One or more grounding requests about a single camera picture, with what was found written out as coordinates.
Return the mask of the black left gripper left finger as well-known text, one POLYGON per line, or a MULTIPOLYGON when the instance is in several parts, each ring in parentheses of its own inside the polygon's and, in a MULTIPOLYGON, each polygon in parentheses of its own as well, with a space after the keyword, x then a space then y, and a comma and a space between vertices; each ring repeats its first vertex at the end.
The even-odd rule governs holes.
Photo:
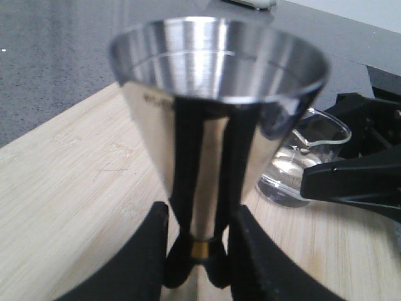
POLYGON ((58 300, 160 300, 167 249, 167 205, 154 202, 104 266, 58 300))

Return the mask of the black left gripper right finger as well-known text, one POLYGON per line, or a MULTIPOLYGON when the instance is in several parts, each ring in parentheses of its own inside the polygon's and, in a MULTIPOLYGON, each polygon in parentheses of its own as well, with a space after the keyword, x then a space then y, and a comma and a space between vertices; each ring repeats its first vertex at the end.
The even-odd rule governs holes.
POLYGON ((245 205, 231 220, 228 252, 234 300, 342 300, 295 264, 245 205))

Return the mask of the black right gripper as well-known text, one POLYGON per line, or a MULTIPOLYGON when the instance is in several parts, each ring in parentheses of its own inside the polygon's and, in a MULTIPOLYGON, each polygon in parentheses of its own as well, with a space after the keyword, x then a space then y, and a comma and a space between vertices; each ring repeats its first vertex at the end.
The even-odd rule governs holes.
POLYGON ((325 112, 351 130, 347 160, 305 169, 300 195, 400 219, 400 102, 341 93, 325 112))

